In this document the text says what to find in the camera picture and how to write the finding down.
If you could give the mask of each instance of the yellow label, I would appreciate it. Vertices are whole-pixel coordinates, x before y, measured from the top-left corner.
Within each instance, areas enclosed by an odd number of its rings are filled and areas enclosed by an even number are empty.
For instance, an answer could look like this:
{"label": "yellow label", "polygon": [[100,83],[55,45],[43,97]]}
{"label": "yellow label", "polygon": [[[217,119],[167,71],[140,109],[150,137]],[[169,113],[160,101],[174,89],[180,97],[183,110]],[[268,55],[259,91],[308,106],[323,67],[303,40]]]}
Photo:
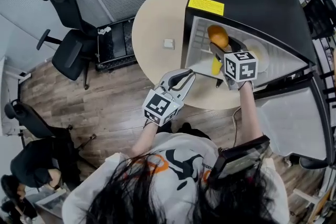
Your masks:
{"label": "yellow label", "polygon": [[188,7],[224,15],[224,4],[213,0],[189,0]]}

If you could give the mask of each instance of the yellow object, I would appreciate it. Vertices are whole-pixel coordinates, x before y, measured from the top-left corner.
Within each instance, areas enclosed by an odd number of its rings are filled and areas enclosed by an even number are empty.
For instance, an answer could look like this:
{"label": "yellow object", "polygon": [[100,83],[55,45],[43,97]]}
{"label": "yellow object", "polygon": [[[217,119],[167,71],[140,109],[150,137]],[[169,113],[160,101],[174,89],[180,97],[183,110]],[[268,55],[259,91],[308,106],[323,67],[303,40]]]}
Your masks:
{"label": "yellow object", "polygon": [[[210,25],[208,27],[208,35],[211,42],[223,50],[229,45],[229,36],[226,30],[219,25]],[[223,64],[214,57],[211,68],[212,75],[218,75],[222,65]]]}
{"label": "yellow object", "polygon": [[189,0],[188,7],[224,16],[224,4],[213,0]]}

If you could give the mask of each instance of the open cabinet door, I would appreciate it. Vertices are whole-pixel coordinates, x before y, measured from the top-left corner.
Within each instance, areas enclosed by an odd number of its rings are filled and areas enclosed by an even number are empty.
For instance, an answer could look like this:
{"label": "open cabinet door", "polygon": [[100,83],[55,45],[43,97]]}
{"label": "open cabinet door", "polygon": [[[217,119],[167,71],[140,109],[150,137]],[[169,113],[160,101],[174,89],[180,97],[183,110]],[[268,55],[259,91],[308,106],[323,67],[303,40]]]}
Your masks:
{"label": "open cabinet door", "polygon": [[334,139],[323,89],[319,76],[309,73],[284,83],[281,89],[255,93],[261,129],[270,138],[274,153],[334,162]]}

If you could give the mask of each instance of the small white object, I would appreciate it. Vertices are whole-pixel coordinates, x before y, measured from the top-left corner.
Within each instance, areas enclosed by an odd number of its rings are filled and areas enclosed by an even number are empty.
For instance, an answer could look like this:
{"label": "small white object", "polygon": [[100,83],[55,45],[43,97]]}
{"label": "small white object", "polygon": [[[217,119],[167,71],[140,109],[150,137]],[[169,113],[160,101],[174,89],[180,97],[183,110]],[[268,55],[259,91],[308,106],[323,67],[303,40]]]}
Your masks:
{"label": "small white object", "polygon": [[162,126],[176,116],[182,106],[182,101],[178,104],[164,95],[150,90],[142,105],[142,110],[146,119]]}
{"label": "small white object", "polygon": [[269,66],[269,55],[263,44],[255,39],[246,39],[243,42],[249,51],[253,51],[259,60],[258,73],[265,72]]}
{"label": "small white object", "polygon": [[236,82],[257,79],[258,58],[252,51],[224,55],[225,75]]}
{"label": "small white object", "polygon": [[165,38],[165,40],[163,42],[163,47],[165,49],[170,49],[170,50],[175,49],[174,39]]}
{"label": "small white object", "polygon": [[111,31],[111,27],[107,26],[107,27],[104,28],[104,29],[100,29],[100,30],[98,31],[98,34],[99,34],[99,35],[104,35],[105,33],[108,33],[109,31]]}

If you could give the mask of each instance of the white t-shirt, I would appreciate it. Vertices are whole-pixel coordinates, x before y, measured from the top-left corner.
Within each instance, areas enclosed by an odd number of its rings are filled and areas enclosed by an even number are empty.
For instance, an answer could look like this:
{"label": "white t-shirt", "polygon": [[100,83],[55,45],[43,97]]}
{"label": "white t-shirt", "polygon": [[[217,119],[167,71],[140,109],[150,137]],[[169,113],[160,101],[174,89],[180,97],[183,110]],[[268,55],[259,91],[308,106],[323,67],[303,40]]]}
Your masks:
{"label": "white t-shirt", "polygon": [[[206,180],[218,158],[216,145],[209,139],[189,134],[159,133],[150,150],[155,153],[149,161],[157,164],[152,181],[154,204],[163,206],[169,223],[186,223],[196,198],[199,176]],[[85,223],[86,211],[95,195],[104,187],[117,165],[128,157],[116,153],[106,159],[93,174],[78,186],[66,199],[62,208],[65,224]],[[268,195],[274,199],[269,208],[272,217],[280,224],[289,222],[289,210],[285,185],[275,171],[265,162],[262,171],[273,182]]]}

